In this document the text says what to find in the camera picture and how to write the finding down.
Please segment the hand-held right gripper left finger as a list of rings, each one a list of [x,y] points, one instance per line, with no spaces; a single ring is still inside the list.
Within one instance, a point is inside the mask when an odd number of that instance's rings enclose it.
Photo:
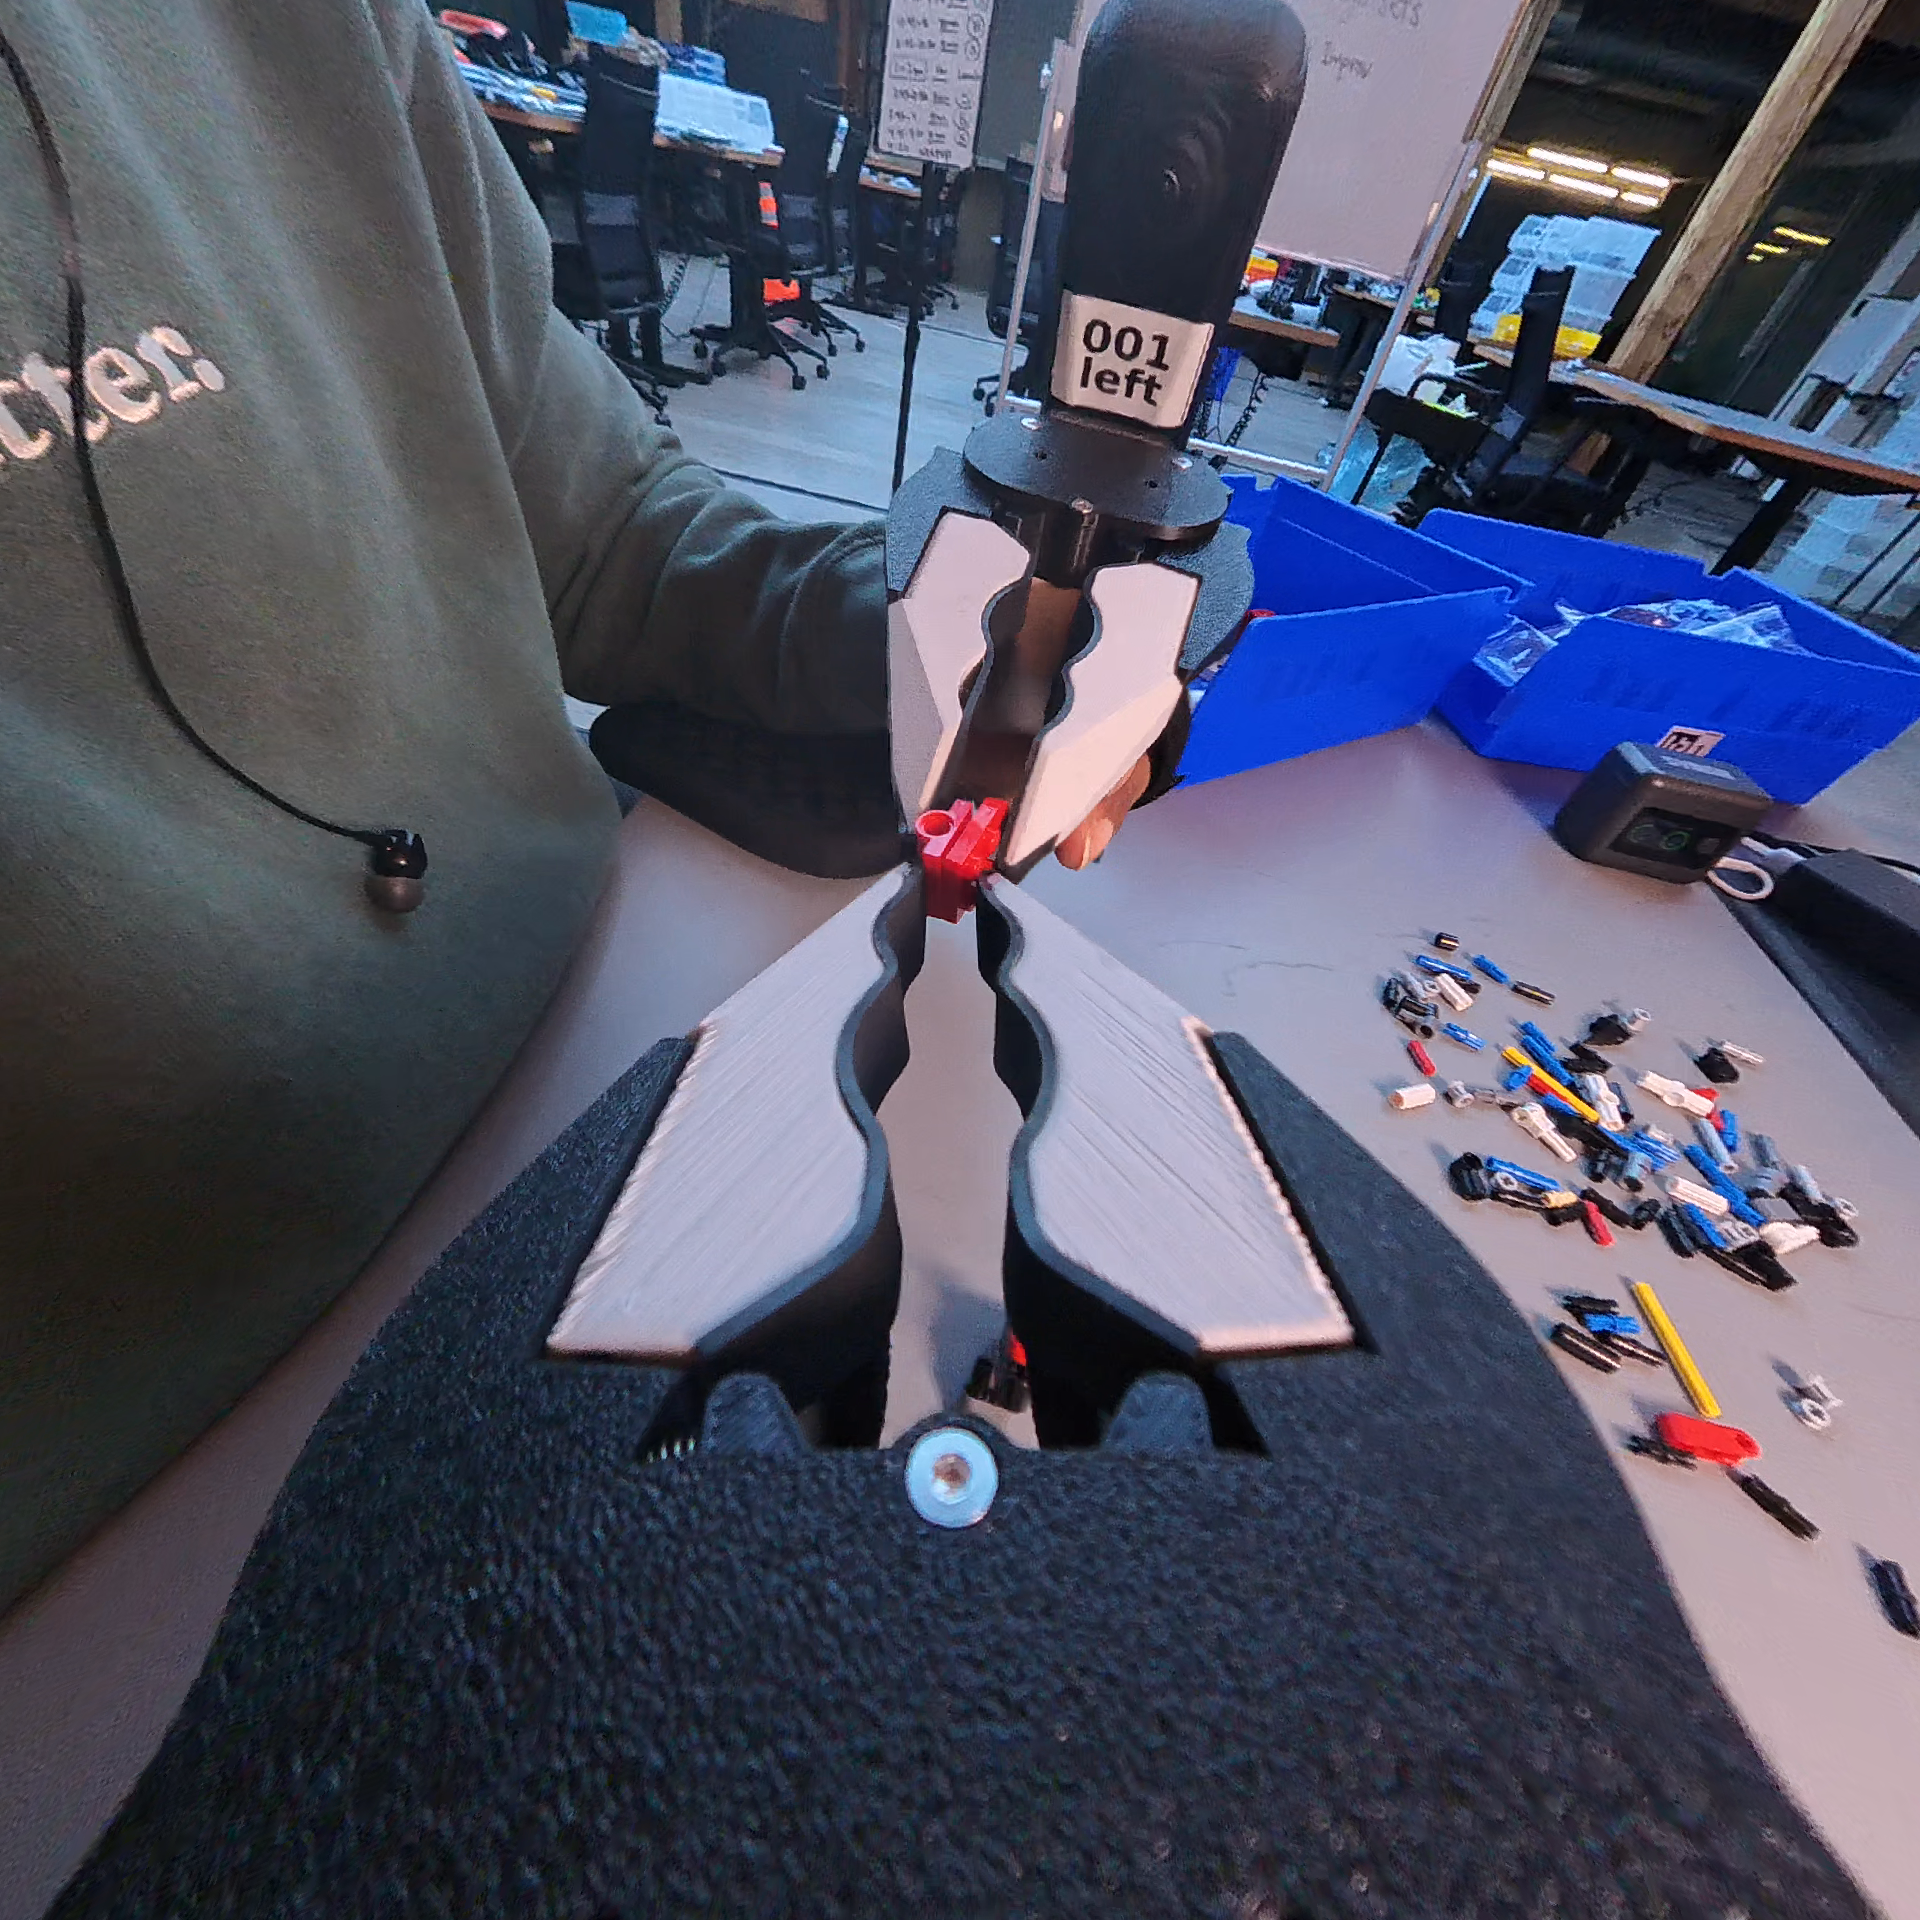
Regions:
[[[875,1445],[900,1233],[875,1106],[909,1059],[925,874],[875,878],[707,1011],[546,1352],[767,1375]]]

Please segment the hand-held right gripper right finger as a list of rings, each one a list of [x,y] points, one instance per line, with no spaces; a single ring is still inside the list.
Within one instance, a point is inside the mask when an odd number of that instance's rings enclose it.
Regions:
[[[1004,1303],[1040,1448],[1096,1448],[1145,1375],[1202,1399],[1199,1434],[1256,1448],[1221,1372],[1349,1350],[1356,1327],[1248,1114],[1235,1048],[1004,878],[978,892],[996,1077],[1020,1104]]]

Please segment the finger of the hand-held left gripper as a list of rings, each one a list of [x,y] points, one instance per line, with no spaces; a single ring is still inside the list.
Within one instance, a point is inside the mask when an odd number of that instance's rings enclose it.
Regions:
[[[1001,869],[1024,876],[1096,811],[1164,732],[1199,581],[1172,565],[1107,565],[1082,600],[1093,639],[1056,677],[1056,711],[1038,731]]]
[[[1012,532],[942,509],[888,605],[891,776],[909,824],[957,795],[996,655],[991,618],[1024,581],[1028,552]]]

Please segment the red rounded plate with hole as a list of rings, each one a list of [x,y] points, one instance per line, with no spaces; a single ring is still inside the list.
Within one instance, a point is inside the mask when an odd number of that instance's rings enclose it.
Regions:
[[[928,886],[972,888],[996,862],[1006,799],[954,799],[913,818]]]

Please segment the person's left forearm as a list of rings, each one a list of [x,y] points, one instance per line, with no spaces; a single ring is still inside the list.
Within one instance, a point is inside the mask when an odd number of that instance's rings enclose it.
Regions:
[[[516,302],[493,398],[522,514],[489,584],[489,656],[589,703],[678,703],[787,735],[888,732],[878,521],[800,524],[652,424],[555,310]]]

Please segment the grey desk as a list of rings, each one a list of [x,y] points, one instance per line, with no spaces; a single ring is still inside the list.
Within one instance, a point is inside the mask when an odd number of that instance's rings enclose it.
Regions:
[[[1659,1050],[1694,1022],[1765,1050],[1753,1124],[1861,1203],[1862,1245],[1757,1294],[1663,1248],[1622,1257],[1692,1337],[1765,1468],[1825,1530],[1795,1549],[1736,1494],[1622,1460],[1692,1631],[1754,1745],[1888,1918],[1917,1918],[1917,1647],[1843,1549],[1917,1564],[1917,1135],[1705,886],[1596,874],[1546,818],[1567,773],[1483,760],[1439,726],[1185,787],[1088,874],[1030,892],[1207,1022],[1248,1034],[1535,1306],[1552,1233],[1445,1192],[1472,1125],[1387,1118],[1400,1043],[1380,966],[1445,925],[1586,1011],[1631,995]],[[375,1327],[460,1228],[657,1037],[694,1025],[813,934],[853,881],[780,874],[660,802],[620,831],[585,954],[526,1055],[420,1192],[370,1274],[191,1453],[4,1626],[4,1918],[38,1918],[106,1830],[194,1682],[235,1575],[310,1426]],[[1842,1409],[1810,1431],[1793,1379]]]

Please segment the black desk divider strip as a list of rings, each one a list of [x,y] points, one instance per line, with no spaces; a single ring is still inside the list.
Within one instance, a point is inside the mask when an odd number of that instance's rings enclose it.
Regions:
[[[1885,935],[1862,920],[1816,930],[1777,901],[1729,901],[1729,911],[1917,1132],[1917,935]]]

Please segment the person's left hand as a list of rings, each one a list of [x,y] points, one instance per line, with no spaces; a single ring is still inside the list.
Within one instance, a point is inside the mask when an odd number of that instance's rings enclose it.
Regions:
[[[1154,802],[1160,795],[1164,795],[1172,787],[1180,785],[1180,759],[1187,749],[1187,732],[1191,732],[1191,700],[1187,700],[1187,692],[1180,692],[1173,697],[1168,726],[1154,735],[1154,741],[1113,785],[1113,790],[1097,806],[1093,806],[1087,822],[1078,822],[1078,827],[1064,836],[1061,843],[1055,846],[1055,856],[1067,869],[1087,869],[1088,862],[1096,862],[1107,849],[1107,843],[1113,840],[1113,836],[1121,831],[1122,818],[1133,808]]]

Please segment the large whiteboard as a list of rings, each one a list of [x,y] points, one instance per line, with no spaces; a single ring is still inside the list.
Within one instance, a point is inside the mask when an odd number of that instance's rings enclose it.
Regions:
[[[1549,3],[1293,3],[1308,93],[1253,252],[1408,280]]]

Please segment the small whiteboard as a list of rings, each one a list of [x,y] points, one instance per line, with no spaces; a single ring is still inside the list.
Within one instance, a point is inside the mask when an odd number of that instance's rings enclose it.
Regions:
[[[888,3],[872,152],[963,174],[973,164],[994,3]]]

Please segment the pile of small brick pieces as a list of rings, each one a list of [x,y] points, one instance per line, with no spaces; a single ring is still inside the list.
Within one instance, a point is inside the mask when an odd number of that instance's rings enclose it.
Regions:
[[[1761,1069],[1722,1088],[1697,1077],[1692,1056],[1717,1034],[1679,1041],[1665,1059],[1652,1011],[1627,1000],[1555,1034],[1526,1016],[1555,1004],[1544,985],[1451,934],[1380,972],[1374,1004],[1400,1029],[1408,1081],[1439,1084],[1432,1106],[1400,1114],[1499,1118],[1499,1132],[1458,1151],[1499,1178],[1501,1197],[1479,1205],[1576,1228],[1596,1248],[1659,1233],[1677,1257],[1765,1292],[1787,1292],[1816,1248],[1861,1248],[1861,1209],[1734,1104]]]

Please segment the black and blue pins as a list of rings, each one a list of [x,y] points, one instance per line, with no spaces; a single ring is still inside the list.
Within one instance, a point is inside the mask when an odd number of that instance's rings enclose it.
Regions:
[[[1557,1306],[1567,1317],[1571,1338],[1579,1338],[1589,1352],[1605,1355],[1596,1363],[1665,1363],[1663,1350],[1644,1337],[1640,1320],[1625,1313],[1615,1298],[1560,1294]]]

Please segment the yellow brick axle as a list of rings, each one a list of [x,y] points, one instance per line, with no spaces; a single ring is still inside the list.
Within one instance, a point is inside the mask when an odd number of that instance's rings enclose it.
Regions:
[[[1717,1423],[1722,1416],[1722,1409],[1715,1395],[1715,1386],[1709,1385],[1702,1363],[1694,1362],[1687,1343],[1682,1338],[1679,1327],[1674,1323],[1674,1317],[1668,1317],[1665,1303],[1659,1300],[1659,1294],[1652,1292],[1652,1286],[1627,1281],[1627,1292],[1631,1292],[1631,1300],[1637,1303],[1637,1320],[1659,1344],[1674,1377],[1679,1379],[1682,1392],[1692,1403],[1692,1413],[1705,1423]]]

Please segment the black power adapter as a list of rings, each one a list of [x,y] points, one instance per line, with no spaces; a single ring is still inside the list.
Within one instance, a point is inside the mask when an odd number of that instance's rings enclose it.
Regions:
[[[1827,954],[1917,1004],[1917,876],[1866,849],[1822,849],[1777,876],[1771,908]]]

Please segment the wooden post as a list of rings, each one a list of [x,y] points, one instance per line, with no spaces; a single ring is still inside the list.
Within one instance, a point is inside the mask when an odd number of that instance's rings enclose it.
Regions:
[[[1605,360],[1608,372],[1650,384],[1702,302],[1715,292],[1722,268],[1753,235],[1789,155],[1881,14],[1885,3],[1820,3],[1813,8],[1734,152],[1692,210],[1659,275],[1631,324],[1625,324],[1615,352]]]

